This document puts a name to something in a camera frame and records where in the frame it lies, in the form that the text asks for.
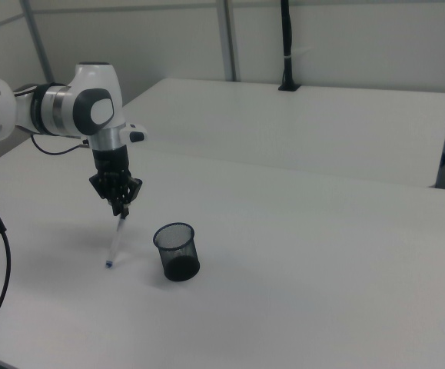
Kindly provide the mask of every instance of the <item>white desk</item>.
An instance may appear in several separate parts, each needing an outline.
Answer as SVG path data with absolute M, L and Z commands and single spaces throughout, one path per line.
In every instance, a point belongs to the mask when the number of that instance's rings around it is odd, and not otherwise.
M 166 152 L 435 185 L 445 94 L 165 79 L 128 105 Z
M 70 142 L 40 138 L 49 149 Z M 117 267 L 88 150 L 0 158 L 13 271 L 0 360 L 22 369 L 445 368 L 445 191 L 130 150 Z M 195 229 L 164 279 L 151 238 Z M 0 288 L 5 270 L 0 240 Z

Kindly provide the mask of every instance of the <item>black mesh cup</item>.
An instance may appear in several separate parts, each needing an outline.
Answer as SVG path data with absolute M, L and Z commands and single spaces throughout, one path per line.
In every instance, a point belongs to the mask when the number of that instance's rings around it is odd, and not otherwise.
M 186 223 L 165 225 L 154 234 L 159 249 L 164 275 L 174 282 L 187 281 L 200 270 L 194 248 L 194 229 Z

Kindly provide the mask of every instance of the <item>black cable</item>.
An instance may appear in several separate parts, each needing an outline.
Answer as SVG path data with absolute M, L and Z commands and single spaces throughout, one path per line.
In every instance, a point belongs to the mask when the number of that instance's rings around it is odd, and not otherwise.
M 2 303 L 4 302 L 5 294 L 7 293 L 8 281 L 10 279 L 10 269 L 11 269 L 10 246 L 8 244 L 7 234 L 3 231 L 1 233 L 1 235 L 2 235 L 2 239 L 4 240 L 5 255 L 7 257 L 7 268 L 5 270 L 4 287 L 0 294 L 0 308 L 2 307 Z
M 37 143 L 36 140 L 35 140 L 35 136 L 34 136 L 34 135 L 31 135 L 31 141 L 32 141 L 32 143 L 35 145 L 35 147 L 36 147 L 40 152 L 42 152 L 43 154 L 46 154 L 46 155 L 53 155 L 53 156 L 58 156 L 58 155 L 67 154 L 67 153 L 69 153 L 70 151 L 74 151 L 74 150 L 76 150 L 76 149 L 78 149 L 78 148 L 88 148 L 88 145 L 77 145 L 77 146 L 74 146 L 73 148 L 69 148 L 68 150 L 65 150 L 65 151 L 60 151 L 60 152 L 49 152 L 49 151 L 43 150 L 42 148 L 39 147 L 38 143 Z

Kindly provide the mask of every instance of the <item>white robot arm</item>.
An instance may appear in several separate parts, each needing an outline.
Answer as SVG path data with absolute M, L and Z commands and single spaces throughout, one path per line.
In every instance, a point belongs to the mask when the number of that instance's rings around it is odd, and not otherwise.
M 128 215 L 142 182 L 128 170 L 126 145 L 143 141 L 146 132 L 126 124 L 112 65 L 80 63 L 69 85 L 27 85 L 14 92 L 0 79 L 0 140 L 16 125 L 32 134 L 87 136 L 98 170 L 90 182 L 114 215 Z

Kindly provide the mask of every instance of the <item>white wall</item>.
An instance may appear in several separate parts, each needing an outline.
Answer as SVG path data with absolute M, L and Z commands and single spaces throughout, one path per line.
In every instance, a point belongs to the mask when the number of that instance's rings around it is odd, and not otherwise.
M 278 2 L 233 3 L 241 80 L 280 83 Z M 445 92 L 445 3 L 297 5 L 291 18 L 294 47 L 312 48 L 293 60 L 297 82 Z
M 39 64 L 35 46 L 23 17 L 18 0 L 0 2 L 0 78 L 11 88 L 29 82 L 44 83 L 45 76 Z M 28 136 L 15 131 L 11 137 L 0 142 L 0 156 L 24 141 Z
M 215 0 L 31 5 L 56 81 L 78 62 L 110 62 L 127 103 L 166 77 L 226 79 Z

